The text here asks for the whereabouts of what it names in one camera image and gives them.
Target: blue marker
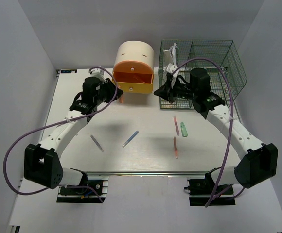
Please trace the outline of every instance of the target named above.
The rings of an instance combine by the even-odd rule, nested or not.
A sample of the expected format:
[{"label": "blue marker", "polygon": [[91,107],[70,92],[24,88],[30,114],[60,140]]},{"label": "blue marker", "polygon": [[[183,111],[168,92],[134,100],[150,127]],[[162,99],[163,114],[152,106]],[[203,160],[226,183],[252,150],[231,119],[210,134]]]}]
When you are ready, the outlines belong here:
[{"label": "blue marker", "polygon": [[135,133],[133,135],[131,135],[130,138],[128,138],[128,140],[123,144],[123,147],[127,146],[127,144],[139,133],[139,131],[135,131]]}]

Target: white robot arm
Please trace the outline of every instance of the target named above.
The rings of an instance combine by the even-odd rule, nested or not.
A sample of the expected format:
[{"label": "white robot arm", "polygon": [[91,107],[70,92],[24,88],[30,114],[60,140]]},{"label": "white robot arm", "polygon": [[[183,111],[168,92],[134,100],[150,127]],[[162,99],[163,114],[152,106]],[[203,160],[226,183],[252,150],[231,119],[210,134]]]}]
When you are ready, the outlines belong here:
[{"label": "white robot arm", "polygon": [[[101,103],[111,101],[114,92],[115,85],[111,80],[104,79],[103,72],[94,69],[91,76],[85,79],[83,91],[75,96],[65,118],[67,122],[57,126],[37,145],[29,144],[25,149],[24,177],[51,189],[59,185],[86,184],[86,174],[71,168],[62,168],[61,154],[76,134],[90,122],[91,117],[75,119],[96,112]],[[115,99],[122,94],[123,91],[118,89]]]},{"label": "white robot arm", "polygon": [[[228,138],[229,108],[220,96],[211,92],[210,76],[207,71],[203,68],[192,69],[190,81],[187,82],[177,73],[172,75],[176,68],[174,65],[167,67],[170,69],[167,81],[154,92],[154,95],[170,103],[176,101],[175,98],[192,100],[194,109],[213,124],[225,138]],[[273,144],[264,144],[237,119],[233,119],[231,145],[241,161],[237,166],[224,168],[219,185],[239,183],[245,188],[251,188],[276,174],[277,148]],[[219,169],[214,169],[205,174],[206,186],[214,186],[219,172]]]}]

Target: light green highlighter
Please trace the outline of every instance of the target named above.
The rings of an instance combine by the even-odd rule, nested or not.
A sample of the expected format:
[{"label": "light green highlighter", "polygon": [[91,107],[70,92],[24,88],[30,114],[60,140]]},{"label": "light green highlighter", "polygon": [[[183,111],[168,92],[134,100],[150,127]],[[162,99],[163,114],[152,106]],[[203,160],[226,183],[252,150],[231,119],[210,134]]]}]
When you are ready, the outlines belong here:
[{"label": "light green highlighter", "polygon": [[188,132],[186,131],[186,128],[183,122],[180,123],[180,128],[181,128],[182,137],[187,137]]}]

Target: wire mesh cage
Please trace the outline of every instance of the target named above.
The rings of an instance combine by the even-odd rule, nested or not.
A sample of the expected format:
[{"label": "wire mesh cage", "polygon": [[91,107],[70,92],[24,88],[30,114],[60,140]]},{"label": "wire mesh cage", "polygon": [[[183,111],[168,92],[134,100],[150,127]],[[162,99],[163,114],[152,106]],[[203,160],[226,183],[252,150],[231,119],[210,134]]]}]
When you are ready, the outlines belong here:
[{"label": "wire mesh cage", "polygon": [[[232,40],[162,40],[159,56],[159,86],[164,85],[163,70],[168,65],[164,61],[163,50],[168,50],[177,43],[176,63],[186,62],[195,57],[204,57],[214,61],[224,72],[232,91],[233,100],[246,85],[247,79]],[[186,81],[190,81],[190,70],[193,68],[204,68],[207,70],[211,80],[211,90],[218,94],[230,106],[230,98],[226,83],[216,67],[207,61],[194,61],[180,69]],[[161,109],[194,109],[191,100],[177,98],[174,103],[169,103],[160,98]]]}]

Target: pink marker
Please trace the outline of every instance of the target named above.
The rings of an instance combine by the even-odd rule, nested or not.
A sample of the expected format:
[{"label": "pink marker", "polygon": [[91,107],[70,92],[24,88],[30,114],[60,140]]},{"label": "pink marker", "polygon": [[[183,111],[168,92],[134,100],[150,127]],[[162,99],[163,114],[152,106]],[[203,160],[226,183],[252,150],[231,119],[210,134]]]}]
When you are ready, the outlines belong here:
[{"label": "pink marker", "polygon": [[176,121],[176,116],[174,116],[174,122],[175,122],[175,126],[176,126],[176,133],[177,133],[178,136],[180,136],[180,131],[179,131],[178,123]]}]

